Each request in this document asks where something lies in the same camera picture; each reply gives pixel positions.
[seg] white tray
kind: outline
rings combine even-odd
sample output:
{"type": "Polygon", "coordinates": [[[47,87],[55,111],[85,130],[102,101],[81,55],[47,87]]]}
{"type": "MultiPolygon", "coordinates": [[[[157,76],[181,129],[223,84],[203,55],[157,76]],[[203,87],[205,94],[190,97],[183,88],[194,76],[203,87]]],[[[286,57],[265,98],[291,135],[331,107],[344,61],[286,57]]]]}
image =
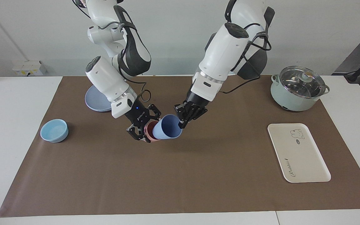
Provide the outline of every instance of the white tray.
{"type": "Polygon", "coordinates": [[[327,182],[330,172],[308,129],[301,123],[267,127],[284,178],[290,183],[327,182]]]}

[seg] brown tablecloth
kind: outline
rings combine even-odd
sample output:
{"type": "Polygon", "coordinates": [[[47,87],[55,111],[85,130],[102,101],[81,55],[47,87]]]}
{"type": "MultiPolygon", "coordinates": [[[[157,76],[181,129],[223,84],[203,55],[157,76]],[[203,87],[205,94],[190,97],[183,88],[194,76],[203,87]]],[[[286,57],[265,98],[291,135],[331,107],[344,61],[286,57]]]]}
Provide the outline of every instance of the brown tablecloth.
{"type": "MultiPolygon", "coordinates": [[[[175,114],[173,105],[191,83],[190,77],[136,80],[148,81],[151,103],[163,115],[175,114]]],[[[242,81],[229,77],[223,89],[242,81]]],[[[86,107],[86,77],[64,77],[41,125],[64,119],[69,136],[52,144],[36,135],[0,217],[360,208],[360,169],[321,101],[305,112],[285,111],[270,85],[263,76],[219,93],[178,139],[148,144],[127,134],[125,116],[86,107]],[[271,123],[307,125],[331,181],[288,183],[267,132],[271,123]]]]}

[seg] white table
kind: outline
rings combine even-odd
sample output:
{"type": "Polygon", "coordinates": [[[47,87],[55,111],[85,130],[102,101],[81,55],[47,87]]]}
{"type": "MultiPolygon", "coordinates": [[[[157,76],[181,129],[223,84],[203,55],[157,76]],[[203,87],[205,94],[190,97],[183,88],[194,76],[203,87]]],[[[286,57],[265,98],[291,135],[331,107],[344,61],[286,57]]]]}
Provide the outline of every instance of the white table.
{"type": "MultiPolygon", "coordinates": [[[[62,77],[0,78],[0,206],[62,77]]],[[[360,87],[323,77],[322,101],[360,166],[360,87]]],[[[360,209],[0,218],[0,224],[360,224],[360,209]]]]}

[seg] white power box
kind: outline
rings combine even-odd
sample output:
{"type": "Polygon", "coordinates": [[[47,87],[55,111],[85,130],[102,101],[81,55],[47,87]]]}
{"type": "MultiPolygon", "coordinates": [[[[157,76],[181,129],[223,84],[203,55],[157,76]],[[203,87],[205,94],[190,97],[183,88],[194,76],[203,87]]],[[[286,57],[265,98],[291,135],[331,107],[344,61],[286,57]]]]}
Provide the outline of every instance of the white power box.
{"type": "Polygon", "coordinates": [[[40,61],[13,61],[13,64],[12,70],[20,77],[44,76],[47,72],[40,61]]]}

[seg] white wall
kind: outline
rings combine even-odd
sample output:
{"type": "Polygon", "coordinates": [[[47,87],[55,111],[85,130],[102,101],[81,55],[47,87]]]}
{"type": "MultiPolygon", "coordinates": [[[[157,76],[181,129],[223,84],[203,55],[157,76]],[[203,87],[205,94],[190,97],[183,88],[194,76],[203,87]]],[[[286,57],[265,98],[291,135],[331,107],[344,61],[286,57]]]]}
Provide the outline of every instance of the white wall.
{"type": "MultiPolygon", "coordinates": [[[[225,22],[228,0],[125,0],[152,56],[146,74],[191,74],[204,56],[210,35],[225,22]]],[[[360,43],[360,0],[268,0],[276,11],[269,30],[273,50],[264,74],[301,65],[331,74],[360,43]]],[[[50,75],[84,75],[86,64],[106,55],[86,31],[93,23],[71,0],[0,0],[0,24],[30,60],[41,60],[50,75]]],[[[0,76],[20,60],[0,31],[0,76]]]]}

